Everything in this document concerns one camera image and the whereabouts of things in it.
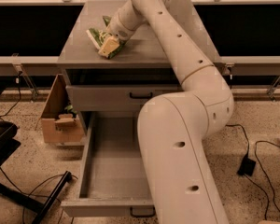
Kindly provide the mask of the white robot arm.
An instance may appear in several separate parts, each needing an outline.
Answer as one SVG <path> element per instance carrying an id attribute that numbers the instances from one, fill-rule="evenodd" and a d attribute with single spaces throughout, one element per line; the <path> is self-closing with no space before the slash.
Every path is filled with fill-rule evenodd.
<path id="1" fill-rule="evenodd" d="M 147 21 L 182 87 L 147 101 L 137 132 L 159 224 L 229 224 L 202 141 L 231 118 L 225 79 L 166 8 L 168 0 L 128 0 L 107 31 L 128 40 Z"/>

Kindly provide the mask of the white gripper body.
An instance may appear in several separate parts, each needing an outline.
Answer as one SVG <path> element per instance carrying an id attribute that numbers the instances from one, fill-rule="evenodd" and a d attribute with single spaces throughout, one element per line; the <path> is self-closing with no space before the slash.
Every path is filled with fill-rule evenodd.
<path id="1" fill-rule="evenodd" d="M 135 33 L 137 20 L 118 11 L 108 24 L 106 30 L 120 41 L 128 41 Z"/>

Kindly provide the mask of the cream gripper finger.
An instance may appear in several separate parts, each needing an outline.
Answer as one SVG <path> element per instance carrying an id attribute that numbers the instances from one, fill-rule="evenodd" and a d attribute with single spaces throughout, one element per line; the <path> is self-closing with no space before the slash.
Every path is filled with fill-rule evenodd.
<path id="1" fill-rule="evenodd" d="M 98 53 L 101 56 L 104 56 L 106 58 L 110 58 L 114 52 L 119 48 L 120 42 L 119 40 L 112 36 L 109 36 L 103 43 L 103 45 L 100 47 Z"/>

